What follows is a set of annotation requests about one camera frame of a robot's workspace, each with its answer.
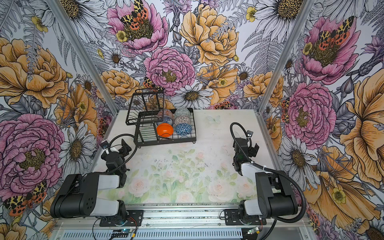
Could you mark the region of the orange plastic bowl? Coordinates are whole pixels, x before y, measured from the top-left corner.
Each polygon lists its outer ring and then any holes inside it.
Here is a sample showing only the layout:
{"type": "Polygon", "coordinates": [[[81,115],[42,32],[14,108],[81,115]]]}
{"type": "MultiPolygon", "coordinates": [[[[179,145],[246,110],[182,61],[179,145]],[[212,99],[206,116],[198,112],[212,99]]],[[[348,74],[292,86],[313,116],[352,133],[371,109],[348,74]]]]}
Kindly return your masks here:
{"type": "Polygon", "coordinates": [[[171,137],[174,133],[174,128],[168,123],[161,123],[157,126],[157,134],[159,137],[168,138],[171,137]]]}

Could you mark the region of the blue floral ceramic bowl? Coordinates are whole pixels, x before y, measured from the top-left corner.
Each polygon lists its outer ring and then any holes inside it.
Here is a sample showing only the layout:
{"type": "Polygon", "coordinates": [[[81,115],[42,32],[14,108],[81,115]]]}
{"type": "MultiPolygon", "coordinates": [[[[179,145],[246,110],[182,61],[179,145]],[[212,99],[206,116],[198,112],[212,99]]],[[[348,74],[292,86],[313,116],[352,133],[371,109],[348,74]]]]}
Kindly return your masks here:
{"type": "Polygon", "coordinates": [[[171,126],[173,126],[173,124],[174,124],[173,119],[169,116],[163,116],[163,117],[161,117],[161,119],[162,119],[162,123],[166,123],[166,124],[169,124],[171,126]]]}

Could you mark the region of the red patterned ceramic bowl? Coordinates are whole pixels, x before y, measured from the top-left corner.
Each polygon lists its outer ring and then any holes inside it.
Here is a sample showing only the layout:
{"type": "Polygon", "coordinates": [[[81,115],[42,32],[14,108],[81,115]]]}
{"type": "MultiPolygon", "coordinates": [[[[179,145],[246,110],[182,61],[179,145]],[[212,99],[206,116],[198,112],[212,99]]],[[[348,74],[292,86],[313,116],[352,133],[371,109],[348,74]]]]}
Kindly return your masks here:
{"type": "Polygon", "coordinates": [[[168,116],[170,117],[171,119],[174,118],[174,114],[172,113],[171,110],[168,110],[168,109],[163,109],[163,110],[160,110],[157,114],[157,117],[160,118],[160,117],[163,117],[163,116],[168,116]]]}

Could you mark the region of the dark blue patterned bowl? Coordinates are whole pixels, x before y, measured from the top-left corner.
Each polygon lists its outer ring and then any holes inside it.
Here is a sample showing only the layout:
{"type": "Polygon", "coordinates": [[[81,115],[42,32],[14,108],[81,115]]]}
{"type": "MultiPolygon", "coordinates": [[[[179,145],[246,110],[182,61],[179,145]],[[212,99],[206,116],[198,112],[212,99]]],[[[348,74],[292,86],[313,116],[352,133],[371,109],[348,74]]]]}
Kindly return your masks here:
{"type": "Polygon", "coordinates": [[[192,133],[192,126],[187,123],[181,123],[176,125],[175,132],[179,136],[187,136],[192,133]]]}

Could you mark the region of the white brown lattice bowl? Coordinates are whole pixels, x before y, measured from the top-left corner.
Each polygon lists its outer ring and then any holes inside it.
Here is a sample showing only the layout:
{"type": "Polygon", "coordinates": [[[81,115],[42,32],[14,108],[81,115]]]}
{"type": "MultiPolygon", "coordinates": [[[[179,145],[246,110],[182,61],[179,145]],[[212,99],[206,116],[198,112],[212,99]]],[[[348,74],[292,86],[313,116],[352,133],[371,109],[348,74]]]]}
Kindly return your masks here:
{"type": "Polygon", "coordinates": [[[179,125],[179,124],[188,124],[190,125],[191,124],[191,119],[189,116],[185,116],[185,115],[182,115],[182,116],[178,116],[175,118],[175,125],[179,125]]]}

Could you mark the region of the green patterned ceramic bowl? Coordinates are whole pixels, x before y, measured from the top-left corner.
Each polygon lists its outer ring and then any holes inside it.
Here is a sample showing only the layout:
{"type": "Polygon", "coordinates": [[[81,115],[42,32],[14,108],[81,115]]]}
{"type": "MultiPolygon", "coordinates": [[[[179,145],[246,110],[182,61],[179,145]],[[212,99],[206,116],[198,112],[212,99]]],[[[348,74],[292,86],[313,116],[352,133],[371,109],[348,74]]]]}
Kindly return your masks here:
{"type": "Polygon", "coordinates": [[[191,116],[191,112],[189,111],[188,108],[178,108],[176,109],[174,116],[175,118],[178,118],[180,116],[186,116],[189,118],[191,116]]]}

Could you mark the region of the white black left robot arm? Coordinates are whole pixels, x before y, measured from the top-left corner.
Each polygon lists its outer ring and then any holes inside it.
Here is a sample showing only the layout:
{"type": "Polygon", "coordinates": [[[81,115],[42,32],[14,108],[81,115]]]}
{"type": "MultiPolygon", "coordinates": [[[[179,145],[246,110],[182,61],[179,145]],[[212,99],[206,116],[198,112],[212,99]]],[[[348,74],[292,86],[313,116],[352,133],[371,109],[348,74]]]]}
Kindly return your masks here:
{"type": "Polygon", "coordinates": [[[106,172],[68,175],[50,207],[53,218],[72,219],[96,217],[101,224],[124,225],[129,214],[122,200],[106,200],[97,197],[100,190],[120,189],[127,180],[127,167],[122,166],[132,148],[121,140],[120,148],[108,149],[107,141],[101,158],[106,162],[106,172]]]}

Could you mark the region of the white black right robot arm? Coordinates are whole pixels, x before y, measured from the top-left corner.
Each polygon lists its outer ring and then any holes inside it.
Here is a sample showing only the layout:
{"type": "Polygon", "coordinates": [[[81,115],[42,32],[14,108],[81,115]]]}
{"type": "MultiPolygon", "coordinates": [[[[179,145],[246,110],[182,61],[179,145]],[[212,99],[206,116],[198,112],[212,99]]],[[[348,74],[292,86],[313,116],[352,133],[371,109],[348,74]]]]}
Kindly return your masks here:
{"type": "Polygon", "coordinates": [[[239,218],[249,224],[256,218],[275,219],[283,223],[296,223],[306,212],[307,201],[297,182],[283,171],[257,165],[250,159],[257,147],[248,145],[249,140],[234,138],[234,167],[243,177],[254,178],[257,197],[241,201],[239,218]]]}

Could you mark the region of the green circuit board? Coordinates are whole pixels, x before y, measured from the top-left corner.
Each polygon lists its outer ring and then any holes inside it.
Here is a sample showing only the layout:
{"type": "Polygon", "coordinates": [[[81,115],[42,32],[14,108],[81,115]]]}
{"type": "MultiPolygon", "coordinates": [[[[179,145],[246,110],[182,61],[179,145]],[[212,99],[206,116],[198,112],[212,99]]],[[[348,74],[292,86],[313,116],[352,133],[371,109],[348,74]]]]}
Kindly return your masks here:
{"type": "Polygon", "coordinates": [[[132,234],[136,229],[119,229],[119,230],[114,230],[113,234],[123,234],[123,235],[128,235],[132,234]]]}

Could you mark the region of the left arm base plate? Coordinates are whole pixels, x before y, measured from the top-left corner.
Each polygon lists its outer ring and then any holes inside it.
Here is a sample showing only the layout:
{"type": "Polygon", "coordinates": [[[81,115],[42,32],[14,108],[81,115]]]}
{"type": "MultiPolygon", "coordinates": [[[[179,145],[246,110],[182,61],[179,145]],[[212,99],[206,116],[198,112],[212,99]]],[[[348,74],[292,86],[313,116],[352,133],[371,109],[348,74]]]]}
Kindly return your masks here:
{"type": "Polygon", "coordinates": [[[127,210],[125,214],[102,217],[100,227],[140,227],[142,225],[143,210],[127,210]]]}

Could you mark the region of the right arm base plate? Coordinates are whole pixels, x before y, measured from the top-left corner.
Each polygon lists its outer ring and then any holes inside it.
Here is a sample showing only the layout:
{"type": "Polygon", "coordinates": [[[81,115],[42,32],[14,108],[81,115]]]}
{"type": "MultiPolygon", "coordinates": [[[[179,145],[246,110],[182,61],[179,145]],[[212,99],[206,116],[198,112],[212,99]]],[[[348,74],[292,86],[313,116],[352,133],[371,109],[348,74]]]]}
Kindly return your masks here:
{"type": "Polygon", "coordinates": [[[267,221],[259,215],[248,215],[240,209],[225,209],[224,220],[226,226],[261,226],[266,225],[267,221]]]}

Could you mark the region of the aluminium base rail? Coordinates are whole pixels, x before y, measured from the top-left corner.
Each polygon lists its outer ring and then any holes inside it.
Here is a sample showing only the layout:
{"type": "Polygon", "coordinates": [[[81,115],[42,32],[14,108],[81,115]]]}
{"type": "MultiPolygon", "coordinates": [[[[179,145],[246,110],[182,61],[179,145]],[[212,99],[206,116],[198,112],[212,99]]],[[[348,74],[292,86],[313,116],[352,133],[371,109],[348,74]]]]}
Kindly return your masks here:
{"type": "Polygon", "coordinates": [[[143,210],[140,227],[100,227],[98,218],[60,219],[52,240],[129,240],[133,234],[113,234],[114,230],[136,229],[136,240],[242,240],[261,239],[273,225],[226,226],[225,209],[238,204],[128,205],[127,210],[143,210]]]}

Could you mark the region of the left aluminium corner post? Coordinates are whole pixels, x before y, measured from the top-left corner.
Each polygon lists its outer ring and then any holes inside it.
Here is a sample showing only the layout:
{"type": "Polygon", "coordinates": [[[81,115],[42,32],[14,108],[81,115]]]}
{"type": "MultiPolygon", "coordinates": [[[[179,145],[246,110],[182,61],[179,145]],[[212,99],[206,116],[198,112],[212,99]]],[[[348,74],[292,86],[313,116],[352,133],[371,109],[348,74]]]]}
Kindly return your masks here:
{"type": "Polygon", "coordinates": [[[69,37],[69,41],[71,42],[72,46],[76,50],[77,54],[79,55],[80,59],[82,60],[82,63],[85,65],[85,68],[87,69],[89,75],[94,80],[98,90],[100,91],[102,97],[106,101],[106,104],[110,108],[112,114],[116,116],[119,113],[119,108],[117,107],[116,103],[114,102],[113,98],[111,97],[110,93],[108,92],[101,76],[99,75],[99,72],[94,65],[94,63],[91,60],[91,57],[89,56],[88,52],[86,51],[86,48],[84,44],[82,43],[81,38],[79,37],[77,30],[75,26],[71,23],[69,17],[67,16],[62,4],[60,1],[48,1],[47,2],[49,8],[53,12],[54,16],[56,17],[58,23],[63,28],[64,33],[69,37]]]}

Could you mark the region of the aluminium corner post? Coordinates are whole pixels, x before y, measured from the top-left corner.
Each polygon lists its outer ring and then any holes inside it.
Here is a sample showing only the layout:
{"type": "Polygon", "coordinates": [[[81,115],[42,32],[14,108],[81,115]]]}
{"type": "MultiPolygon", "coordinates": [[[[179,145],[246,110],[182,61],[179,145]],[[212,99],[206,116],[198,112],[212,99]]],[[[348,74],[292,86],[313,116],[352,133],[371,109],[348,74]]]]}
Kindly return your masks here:
{"type": "Polygon", "coordinates": [[[75,26],[71,23],[69,17],[67,16],[62,4],[60,1],[48,1],[47,2],[49,8],[53,12],[54,16],[56,17],[58,23],[63,28],[64,33],[69,37],[69,41],[71,42],[72,46],[76,50],[77,54],[79,55],[80,59],[82,60],[82,63],[85,65],[85,68],[87,69],[89,75],[94,80],[98,90],[100,91],[102,97],[106,101],[106,104],[110,108],[112,114],[116,116],[119,113],[119,108],[117,107],[116,103],[114,102],[113,98],[111,97],[110,93],[108,92],[101,76],[99,75],[99,72],[94,65],[94,63],[91,60],[91,57],[89,56],[88,52],[86,51],[86,48],[84,44],[82,43],[81,38],[79,37],[77,30],[75,26]]]}
{"type": "Polygon", "coordinates": [[[294,44],[296,43],[299,34],[301,33],[302,29],[305,27],[306,21],[310,15],[310,12],[312,10],[313,5],[315,4],[315,1],[308,0],[304,1],[303,5],[301,7],[301,10],[299,11],[298,17],[296,22],[293,25],[293,29],[287,38],[286,44],[283,48],[283,51],[280,55],[280,58],[277,62],[277,65],[275,69],[273,70],[273,74],[271,76],[271,80],[269,85],[266,88],[266,92],[264,96],[262,97],[262,100],[260,102],[258,113],[261,114],[264,109],[266,108],[267,103],[269,102],[273,90],[275,89],[276,85],[278,84],[279,78],[281,76],[281,73],[283,71],[284,65],[286,61],[289,58],[290,52],[294,47],[294,44]]]}

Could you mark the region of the right aluminium corner post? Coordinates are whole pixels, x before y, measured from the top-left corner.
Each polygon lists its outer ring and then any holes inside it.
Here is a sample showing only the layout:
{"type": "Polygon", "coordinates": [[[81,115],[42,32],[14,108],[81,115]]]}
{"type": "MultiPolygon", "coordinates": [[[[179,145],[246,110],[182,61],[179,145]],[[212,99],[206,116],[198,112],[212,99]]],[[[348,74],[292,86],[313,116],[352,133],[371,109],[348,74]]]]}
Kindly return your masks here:
{"type": "Polygon", "coordinates": [[[276,85],[278,84],[279,78],[281,76],[281,73],[283,71],[284,65],[286,61],[289,58],[290,52],[294,47],[294,44],[296,43],[299,34],[301,33],[302,29],[305,27],[306,21],[310,15],[310,12],[312,10],[313,5],[315,4],[315,1],[308,0],[304,1],[303,5],[301,7],[301,10],[299,11],[298,17],[296,22],[293,25],[293,29],[287,38],[286,44],[283,48],[283,51],[280,55],[280,58],[277,62],[277,65],[275,69],[273,70],[273,74],[271,76],[271,80],[269,85],[266,88],[266,92],[264,96],[262,97],[262,100],[260,102],[258,113],[261,114],[264,109],[266,108],[267,103],[269,102],[273,90],[275,89],[276,85]]]}

